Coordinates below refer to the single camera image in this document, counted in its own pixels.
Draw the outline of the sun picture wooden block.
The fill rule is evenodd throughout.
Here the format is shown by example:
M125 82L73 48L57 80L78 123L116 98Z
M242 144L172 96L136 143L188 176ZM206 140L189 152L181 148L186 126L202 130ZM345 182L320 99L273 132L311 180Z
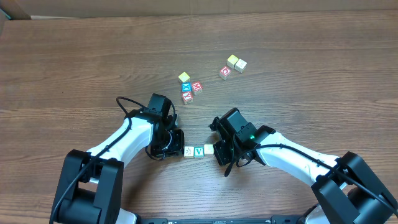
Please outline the sun picture wooden block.
M184 158L186 159L193 159L195 156L194 147L193 146L185 146L184 147Z

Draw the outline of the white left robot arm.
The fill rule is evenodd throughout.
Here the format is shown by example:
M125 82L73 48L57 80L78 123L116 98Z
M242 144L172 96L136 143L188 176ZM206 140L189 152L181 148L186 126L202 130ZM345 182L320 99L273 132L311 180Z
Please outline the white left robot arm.
M157 160L183 150L177 115L155 109L133 110L122 126L87 151L65 157L50 215L51 223L139 223L121 208L124 168L141 149Z

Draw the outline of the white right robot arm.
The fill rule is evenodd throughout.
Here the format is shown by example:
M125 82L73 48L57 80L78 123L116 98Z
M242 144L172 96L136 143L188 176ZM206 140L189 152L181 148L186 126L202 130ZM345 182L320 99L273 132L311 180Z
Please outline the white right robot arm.
M219 164L227 167L225 175L241 159L255 160L311 187L318 204L301 223L385 223L397 215L397 200L353 152L338 157L312 151L267 126L235 129L212 124L210 128L221 138L213 147Z

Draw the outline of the green V wooden block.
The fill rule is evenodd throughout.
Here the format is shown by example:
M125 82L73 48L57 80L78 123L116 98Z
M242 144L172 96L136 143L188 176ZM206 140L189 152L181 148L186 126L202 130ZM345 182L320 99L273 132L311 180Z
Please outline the green V wooden block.
M205 156L204 147L194 147L194 158L202 159Z

